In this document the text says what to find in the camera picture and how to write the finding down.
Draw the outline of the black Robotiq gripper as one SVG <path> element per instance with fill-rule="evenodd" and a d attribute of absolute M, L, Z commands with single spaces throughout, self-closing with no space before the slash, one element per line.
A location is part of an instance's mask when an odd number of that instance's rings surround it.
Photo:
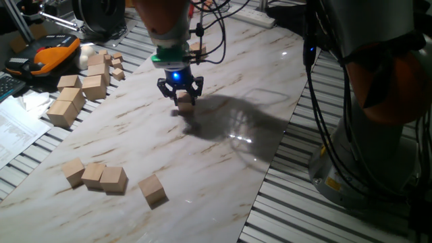
<path fill-rule="evenodd" d="M 191 96 L 191 103 L 196 104 L 196 99 L 202 95 L 203 91 L 204 78 L 202 76 L 194 78 L 190 66 L 175 71 L 165 70 L 165 76 L 166 79 L 157 80 L 157 87 L 165 98 L 170 98 L 174 101 L 175 106 L 178 106 L 177 88 L 190 87 L 188 94 Z"/>

